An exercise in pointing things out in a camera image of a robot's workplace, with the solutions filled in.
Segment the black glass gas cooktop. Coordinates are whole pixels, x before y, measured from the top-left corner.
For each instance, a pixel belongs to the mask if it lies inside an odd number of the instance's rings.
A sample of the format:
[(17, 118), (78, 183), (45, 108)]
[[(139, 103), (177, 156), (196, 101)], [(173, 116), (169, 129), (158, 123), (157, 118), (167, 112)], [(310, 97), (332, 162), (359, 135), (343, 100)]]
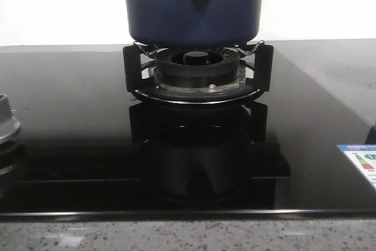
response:
[(1, 220), (374, 217), (337, 145), (375, 129), (273, 53), (271, 89), (220, 105), (143, 103), (121, 51), (1, 53), (20, 133), (1, 145)]

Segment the right burner pan support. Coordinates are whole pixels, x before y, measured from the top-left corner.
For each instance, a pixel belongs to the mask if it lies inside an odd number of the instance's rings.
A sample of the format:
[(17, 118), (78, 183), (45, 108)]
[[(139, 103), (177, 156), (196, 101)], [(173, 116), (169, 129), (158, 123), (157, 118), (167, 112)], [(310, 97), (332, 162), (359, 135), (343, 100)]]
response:
[(210, 84), (204, 88), (178, 87), (156, 77), (155, 57), (140, 53), (138, 47), (123, 48), (126, 88), (134, 97), (150, 103), (173, 105), (220, 105), (255, 100), (269, 91), (274, 48), (263, 45), (250, 56), (239, 55), (239, 77), (225, 85)]

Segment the energy rating label sticker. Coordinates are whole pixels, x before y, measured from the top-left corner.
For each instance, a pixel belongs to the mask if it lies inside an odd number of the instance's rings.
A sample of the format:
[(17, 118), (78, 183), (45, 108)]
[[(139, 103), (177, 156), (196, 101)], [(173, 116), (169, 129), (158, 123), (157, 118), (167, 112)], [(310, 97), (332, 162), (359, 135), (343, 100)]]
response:
[(359, 170), (367, 182), (375, 189), (375, 144), (337, 145), (340, 151)]

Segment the right black gas burner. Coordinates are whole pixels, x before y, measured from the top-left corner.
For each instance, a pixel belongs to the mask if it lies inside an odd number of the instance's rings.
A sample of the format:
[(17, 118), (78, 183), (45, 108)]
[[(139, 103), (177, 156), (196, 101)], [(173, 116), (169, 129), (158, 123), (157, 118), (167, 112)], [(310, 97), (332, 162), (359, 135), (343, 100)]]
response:
[(165, 49), (155, 57), (159, 81), (178, 87), (225, 85), (239, 77), (239, 55), (228, 48)]

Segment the silver right stove knob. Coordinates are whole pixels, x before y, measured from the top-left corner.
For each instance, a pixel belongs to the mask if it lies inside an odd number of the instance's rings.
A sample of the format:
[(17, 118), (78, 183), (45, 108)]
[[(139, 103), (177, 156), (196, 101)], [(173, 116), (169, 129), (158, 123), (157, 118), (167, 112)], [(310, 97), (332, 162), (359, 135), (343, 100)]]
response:
[(8, 96), (1, 94), (1, 122), (0, 122), (0, 141), (1, 145), (15, 138), (21, 131), (21, 123), (17, 120), (11, 111)]

